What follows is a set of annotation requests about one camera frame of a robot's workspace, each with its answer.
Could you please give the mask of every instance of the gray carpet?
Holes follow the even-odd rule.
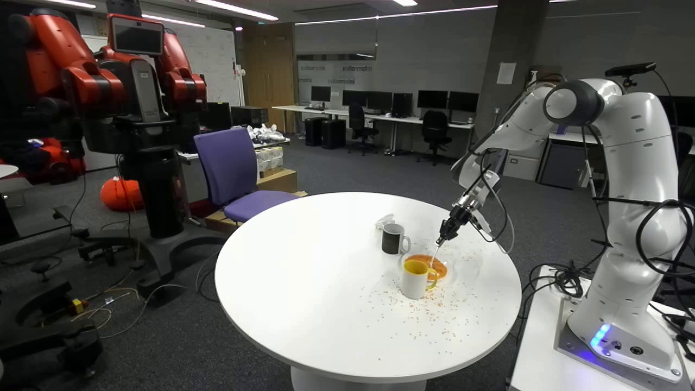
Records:
[[[287,168],[299,172],[299,187],[308,193],[328,192],[383,192],[438,207],[448,207],[459,189],[449,179],[448,166],[417,164],[415,157],[383,157],[383,154],[348,154],[345,150],[321,150],[294,146],[287,150]],[[84,176],[84,180],[68,185],[41,185],[27,193],[23,207],[15,207],[14,216],[21,232],[32,232],[55,223],[53,207],[73,207],[84,189],[84,197],[76,210],[76,223],[91,230],[127,223],[127,216],[108,214],[97,202],[97,189],[110,169]],[[207,195],[200,166],[184,168],[189,201]],[[503,180],[501,192],[506,207],[516,226],[516,245],[513,259],[522,279],[539,264],[584,264],[599,247],[589,239],[599,239],[599,221],[587,192],[565,192],[541,187],[525,180]],[[491,202],[488,219],[499,228],[501,214]],[[143,223],[143,216],[133,216],[133,223]],[[39,238],[31,245],[0,247],[3,264],[20,264],[41,256],[51,245],[69,245],[68,230]],[[162,289],[166,298],[152,303],[140,323],[123,331],[140,315],[143,301],[127,288],[136,279],[129,270],[134,252],[122,252],[116,268],[105,261],[83,264],[73,247],[60,252],[51,264],[53,279],[69,279],[73,292],[83,298],[101,293],[101,289],[117,285],[106,295],[94,301],[94,307],[110,303],[106,310],[96,314],[96,323],[102,327],[105,357],[97,374],[90,380],[59,372],[55,357],[39,355],[29,361],[14,364],[8,370],[43,391],[64,389],[233,389],[233,391],[290,391],[290,367],[275,364],[267,355],[253,348],[236,331],[227,323],[227,315],[217,304],[208,304],[196,285],[207,277],[207,255],[191,252],[182,264],[191,264],[178,272],[175,288]],[[7,293],[15,289],[41,288],[41,279],[31,272],[31,266],[0,266],[0,288]],[[513,333],[483,364],[448,378],[430,383],[433,391],[449,389],[506,389],[503,378],[513,372],[513,361],[519,339]]]

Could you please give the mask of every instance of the office chair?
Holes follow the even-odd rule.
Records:
[[[368,129],[368,119],[364,119],[364,109],[359,106],[359,105],[351,105],[349,106],[349,129],[351,129],[351,139],[361,139],[361,149],[362,149],[362,154],[368,150],[368,139],[376,137],[379,130],[376,129]]]
[[[438,162],[438,150],[452,142],[449,133],[449,117],[442,111],[429,111],[422,119],[422,137],[430,144],[433,166]]]
[[[204,133],[193,139],[208,182],[208,197],[228,219],[247,221],[294,201],[291,193],[256,189],[256,152],[243,129]]]

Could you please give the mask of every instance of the desk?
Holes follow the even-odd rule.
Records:
[[[541,277],[554,277],[552,268],[544,268]],[[513,389],[519,391],[635,391],[636,387],[614,378],[613,374],[589,367],[581,358],[573,358],[554,348],[559,310],[562,293],[557,289],[541,289],[529,307],[522,351],[515,366]],[[686,361],[686,372],[695,374],[695,366]]]
[[[294,370],[296,391],[423,391],[501,344],[522,303],[519,275],[497,243],[463,228],[453,281],[429,301],[395,288],[397,256],[376,223],[434,243],[445,209],[380,193],[294,201],[243,223],[217,259],[231,321]]]
[[[290,117],[287,117],[290,113],[349,117],[348,109],[313,111],[313,109],[306,109],[306,106],[299,106],[299,105],[272,106],[272,109],[285,113],[285,125],[290,125]],[[422,117],[364,115],[364,119],[390,125],[390,146],[388,146],[390,152],[397,150],[397,125],[422,127]],[[452,125],[449,125],[449,130],[453,130],[453,133],[472,133],[472,130],[473,130],[473,125],[453,125],[453,122],[452,122]]]
[[[0,166],[0,180],[17,175],[17,166]],[[20,239],[14,217],[8,216],[4,195],[0,193],[0,245]]]

